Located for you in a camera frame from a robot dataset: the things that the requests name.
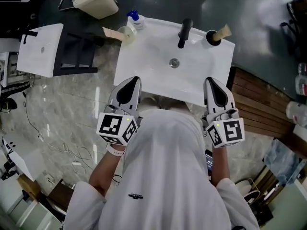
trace marble floor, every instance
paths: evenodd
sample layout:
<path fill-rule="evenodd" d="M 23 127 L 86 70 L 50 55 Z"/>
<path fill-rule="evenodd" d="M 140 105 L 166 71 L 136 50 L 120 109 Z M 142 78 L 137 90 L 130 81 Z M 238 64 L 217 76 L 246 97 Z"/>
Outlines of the marble floor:
<path fill-rule="evenodd" d="M 113 89 L 119 49 L 118 42 L 106 42 L 97 50 L 94 58 L 97 73 L 34 81 L 26 98 L 27 112 L 29 120 L 39 130 L 45 142 L 38 138 L 38 132 L 27 120 L 22 93 L 11 96 L 18 105 L 16 110 L 0 114 L 3 133 L 15 131 L 41 150 L 47 170 L 37 181 L 46 194 L 53 188 L 45 180 L 46 173 L 55 179 L 55 183 L 60 179 L 69 185 L 88 181 L 96 165 L 93 149 L 97 149 L 97 161 L 105 154 L 106 142 L 95 133 L 95 129 L 98 113 L 103 111 Z M 188 107 L 200 122 L 204 108 L 192 104 L 188 104 Z M 206 137 L 205 141 L 206 148 L 211 150 L 210 138 Z M 264 166 L 261 160 L 271 141 L 271 137 L 246 132 L 244 142 L 228 148 L 230 174 L 234 182 L 253 178 L 258 174 Z M 69 153 L 58 151 L 63 150 L 63 144 L 83 158 L 83 161 Z M 75 159 L 83 167 L 72 167 L 71 162 Z M 119 163 L 116 174 L 122 174 L 122 162 Z M 108 194 L 112 193 L 114 186 L 115 183 L 112 183 Z"/>

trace soap dispenser bottle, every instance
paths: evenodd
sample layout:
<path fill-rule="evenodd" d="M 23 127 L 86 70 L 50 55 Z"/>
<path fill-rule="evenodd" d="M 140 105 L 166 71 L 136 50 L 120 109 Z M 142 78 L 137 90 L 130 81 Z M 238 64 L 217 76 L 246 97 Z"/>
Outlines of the soap dispenser bottle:
<path fill-rule="evenodd" d="M 142 30 L 145 27 L 145 17 L 138 14 L 137 10 L 132 10 L 127 13 L 128 21 L 133 24 L 135 29 Z"/>

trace wooden stick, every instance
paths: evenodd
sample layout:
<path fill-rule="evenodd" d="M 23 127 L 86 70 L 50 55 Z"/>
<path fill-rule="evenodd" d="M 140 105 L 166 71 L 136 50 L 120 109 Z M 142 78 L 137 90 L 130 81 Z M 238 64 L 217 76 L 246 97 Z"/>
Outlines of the wooden stick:
<path fill-rule="evenodd" d="M 229 28 L 229 26 L 226 24 L 221 30 L 217 31 L 216 33 L 214 33 L 212 35 L 212 40 L 217 42 L 220 41 L 221 39 L 227 37 L 227 36 L 231 36 L 231 30 Z"/>
<path fill-rule="evenodd" d="M 118 39 L 119 41 L 122 41 L 122 42 L 125 42 L 126 40 L 128 40 L 128 36 L 123 34 L 123 33 L 113 31 L 113 30 L 105 28 L 105 27 L 102 27 L 102 28 L 104 29 L 106 37 L 115 38 L 115 39 Z"/>

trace sink basin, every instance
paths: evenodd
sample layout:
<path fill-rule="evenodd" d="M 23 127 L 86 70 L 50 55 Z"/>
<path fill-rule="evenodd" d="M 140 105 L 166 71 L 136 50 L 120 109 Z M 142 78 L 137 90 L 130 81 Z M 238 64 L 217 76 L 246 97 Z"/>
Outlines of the sink basin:
<path fill-rule="evenodd" d="M 203 82 L 213 77 L 226 85 L 235 44 L 222 39 L 219 46 L 204 49 L 206 33 L 191 28 L 179 49 L 180 24 L 151 18 L 145 22 L 130 45 L 121 44 L 114 85 L 139 76 L 144 92 L 205 106 Z"/>

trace hand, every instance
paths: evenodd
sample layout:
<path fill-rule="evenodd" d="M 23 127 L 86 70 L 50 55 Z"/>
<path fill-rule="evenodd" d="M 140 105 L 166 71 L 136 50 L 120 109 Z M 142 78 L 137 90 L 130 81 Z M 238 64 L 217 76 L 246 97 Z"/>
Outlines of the hand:
<path fill-rule="evenodd" d="M 124 151 L 126 149 L 125 146 L 117 145 L 117 144 L 110 144 L 111 147 L 113 147 L 117 151 Z"/>

